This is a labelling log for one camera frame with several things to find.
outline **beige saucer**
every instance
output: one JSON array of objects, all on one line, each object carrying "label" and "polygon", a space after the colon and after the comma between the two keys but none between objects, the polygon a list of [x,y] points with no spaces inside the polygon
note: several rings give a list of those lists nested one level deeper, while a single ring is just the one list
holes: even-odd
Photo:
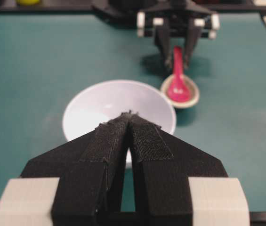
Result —
[{"label": "beige saucer", "polygon": [[172,74],[166,80],[164,80],[164,82],[162,83],[161,88],[160,88],[161,92],[167,97],[167,99],[172,103],[172,105],[175,108],[184,109],[184,108],[189,108],[189,107],[196,105],[200,99],[200,91],[199,91],[197,85],[194,83],[194,81],[192,81],[186,75],[184,75],[184,81],[185,81],[186,85],[188,86],[188,88],[191,90],[192,98],[186,102],[176,102],[176,101],[171,100],[167,96],[167,89],[168,89],[169,85],[171,84],[173,77],[174,77],[174,75]]}]

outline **pink spoon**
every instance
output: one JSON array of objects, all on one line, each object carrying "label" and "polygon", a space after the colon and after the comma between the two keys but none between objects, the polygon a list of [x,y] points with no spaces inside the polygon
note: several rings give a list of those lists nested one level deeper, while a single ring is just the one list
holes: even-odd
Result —
[{"label": "pink spoon", "polygon": [[167,90],[167,96],[176,102],[186,102],[191,98],[191,91],[184,82],[182,49],[174,48],[174,78]]}]

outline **yellow object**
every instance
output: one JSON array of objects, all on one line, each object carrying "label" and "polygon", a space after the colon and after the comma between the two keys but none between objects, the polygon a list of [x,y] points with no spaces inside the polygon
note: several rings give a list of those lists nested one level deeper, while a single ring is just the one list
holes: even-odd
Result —
[{"label": "yellow object", "polygon": [[39,3],[40,0],[16,0],[16,2],[20,5],[26,5],[26,6],[29,6],[29,5],[34,5],[36,3]]}]

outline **white bowl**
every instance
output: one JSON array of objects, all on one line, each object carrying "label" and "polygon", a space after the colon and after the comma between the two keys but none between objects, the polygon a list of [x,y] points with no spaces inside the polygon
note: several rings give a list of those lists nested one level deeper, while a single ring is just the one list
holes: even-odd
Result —
[{"label": "white bowl", "polygon": [[[70,101],[63,116],[64,135],[73,140],[129,110],[170,134],[175,131],[176,113],[164,94],[138,81],[113,80],[90,86]],[[130,164],[128,153],[127,166]]]},{"label": "white bowl", "polygon": [[[169,77],[167,77],[166,80],[164,80],[164,82],[161,85],[160,90],[165,95],[166,95],[166,92],[167,92],[173,78],[174,78],[174,75],[172,74]],[[199,102],[199,99],[200,99],[200,91],[199,91],[199,88],[197,87],[197,85],[195,84],[195,82],[192,81],[186,75],[184,75],[184,81],[186,83],[186,86],[191,90],[192,97],[190,100],[185,101],[185,102],[177,102],[177,101],[173,101],[172,99],[167,97],[167,99],[171,102],[171,104],[174,105],[174,107],[178,108],[178,109],[193,107]]]}]

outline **green mat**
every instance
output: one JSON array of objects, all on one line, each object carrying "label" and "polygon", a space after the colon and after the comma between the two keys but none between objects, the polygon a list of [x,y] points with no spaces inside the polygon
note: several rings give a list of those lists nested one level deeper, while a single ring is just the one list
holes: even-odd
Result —
[{"label": "green mat", "polygon": [[[266,210],[266,28],[257,14],[220,19],[186,71],[201,98],[177,111],[175,136],[221,159],[250,210]],[[0,195],[30,158],[66,142],[63,112],[80,90],[112,79],[159,88],[166,76],[153,40],[136,30],[91,15],[0,15]],[[122,209],[134,210],[126,176]]]}]

